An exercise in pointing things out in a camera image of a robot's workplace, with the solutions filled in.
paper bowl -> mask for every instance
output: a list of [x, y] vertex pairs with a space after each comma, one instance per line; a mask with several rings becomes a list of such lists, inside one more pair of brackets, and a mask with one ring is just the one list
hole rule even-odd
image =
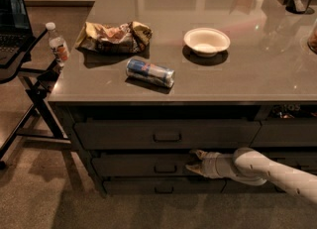
[[228, 36], [212, 28], [190, 30], [185, 34], [184, 41], [200, 57], [212, 57], [230, 45]]

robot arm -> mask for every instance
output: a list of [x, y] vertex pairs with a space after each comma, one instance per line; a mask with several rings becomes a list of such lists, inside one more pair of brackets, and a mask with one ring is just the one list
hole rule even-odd
[[291, 195], [302, 196], [317, 204], [317, 176], [277, 162], [250, 149], [240, 148], [233, 155], [192, 151], [201, 163], [187, 165], [206, 177], [229, 177], [232, 180], [262, 185], [267, 180]]

drawer handle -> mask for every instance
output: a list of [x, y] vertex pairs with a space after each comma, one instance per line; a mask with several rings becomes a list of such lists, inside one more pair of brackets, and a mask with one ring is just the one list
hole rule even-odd
[[156, 134], [153, 134], [153, 141], [156, 143], [178, 143], [181, 141], [181, 134], [179, 133], [175, 139], [160, 139]]
[[155, 173], [175, 173], [175, 172], [177, 172], [177, 166], [176, 165], [174, 165], [174, 168], [171, 171], [169, 171], [169, 170], [165, 170], [165, 171], [158, 170], [157, 166], [155, 166]]
[[155, 193], [173, 193], [174, 192], [174, 187], [172, 186], [171, 188], [170, 188], [170, 190], [159, 190], [159, 189], [157, 189], [157, 187], [155, 187]]

can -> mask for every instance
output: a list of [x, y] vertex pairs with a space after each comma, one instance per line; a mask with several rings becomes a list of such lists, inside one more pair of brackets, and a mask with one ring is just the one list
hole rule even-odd
[[172, 88], [175, 71], [173, 69], [157, 66], [142, 60], [131, 58], [127, 63], [127, 75], [158, 86]]

laptop screen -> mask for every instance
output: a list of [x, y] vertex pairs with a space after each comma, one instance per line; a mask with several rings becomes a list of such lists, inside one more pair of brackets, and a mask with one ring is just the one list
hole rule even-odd
[[24, 0], [0, 0], [0, 32], [31, 32]]

